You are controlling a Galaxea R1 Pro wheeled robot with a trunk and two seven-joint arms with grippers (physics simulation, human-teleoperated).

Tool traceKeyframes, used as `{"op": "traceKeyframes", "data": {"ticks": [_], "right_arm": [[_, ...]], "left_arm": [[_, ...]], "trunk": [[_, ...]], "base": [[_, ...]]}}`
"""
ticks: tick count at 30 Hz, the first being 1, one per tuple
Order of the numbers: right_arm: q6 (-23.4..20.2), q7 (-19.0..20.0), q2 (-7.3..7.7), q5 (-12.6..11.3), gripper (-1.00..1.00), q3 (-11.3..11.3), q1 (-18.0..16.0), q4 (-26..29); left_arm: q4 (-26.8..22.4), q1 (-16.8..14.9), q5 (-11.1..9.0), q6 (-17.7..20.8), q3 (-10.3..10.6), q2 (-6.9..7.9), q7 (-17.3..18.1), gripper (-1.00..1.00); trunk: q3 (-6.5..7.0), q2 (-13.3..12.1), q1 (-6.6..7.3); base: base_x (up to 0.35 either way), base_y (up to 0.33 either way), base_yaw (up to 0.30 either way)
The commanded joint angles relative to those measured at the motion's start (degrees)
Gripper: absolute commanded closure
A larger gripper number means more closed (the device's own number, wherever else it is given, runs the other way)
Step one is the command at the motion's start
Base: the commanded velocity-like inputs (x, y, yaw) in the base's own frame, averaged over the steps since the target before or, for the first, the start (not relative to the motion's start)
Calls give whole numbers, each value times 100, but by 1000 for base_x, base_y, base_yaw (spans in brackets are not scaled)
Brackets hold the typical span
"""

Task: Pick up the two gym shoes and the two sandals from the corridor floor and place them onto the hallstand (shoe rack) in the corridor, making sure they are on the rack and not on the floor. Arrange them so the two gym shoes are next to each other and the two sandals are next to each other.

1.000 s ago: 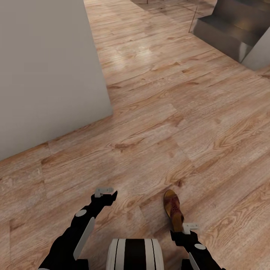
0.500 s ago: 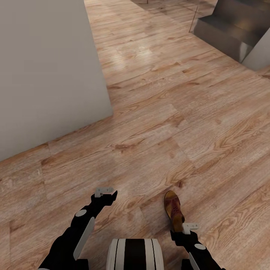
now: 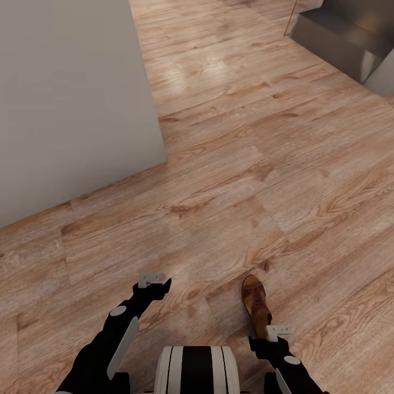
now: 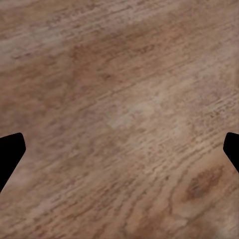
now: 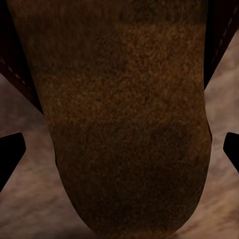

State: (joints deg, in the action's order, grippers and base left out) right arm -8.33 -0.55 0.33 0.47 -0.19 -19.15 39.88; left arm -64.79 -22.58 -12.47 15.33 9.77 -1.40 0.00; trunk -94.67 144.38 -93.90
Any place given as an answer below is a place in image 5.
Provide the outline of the sandal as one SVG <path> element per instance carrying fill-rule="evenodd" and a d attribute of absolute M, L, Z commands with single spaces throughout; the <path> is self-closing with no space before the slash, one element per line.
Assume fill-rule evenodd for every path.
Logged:
<path fill-rule="evenodd" d="M 0 73 L 44 116 L 65 191 L 104 239 L 167 239 L 204 190 L 205 88 L 239 0 L 0 0 Z"/>

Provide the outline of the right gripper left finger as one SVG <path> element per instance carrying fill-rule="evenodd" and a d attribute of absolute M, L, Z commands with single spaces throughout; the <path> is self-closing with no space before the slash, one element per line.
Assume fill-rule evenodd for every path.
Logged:
<path fill-rule="evenodd" d="M 21 132 L 0 138 L 0 192 L 26 152 Z"/>

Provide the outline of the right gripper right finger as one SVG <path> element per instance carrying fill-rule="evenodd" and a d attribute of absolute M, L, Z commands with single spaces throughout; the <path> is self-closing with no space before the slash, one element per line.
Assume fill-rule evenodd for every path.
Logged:
<path fill-rule="evenodd" d="M 239 134 L 228 132 L 223 150 L 239 172 Z"/>

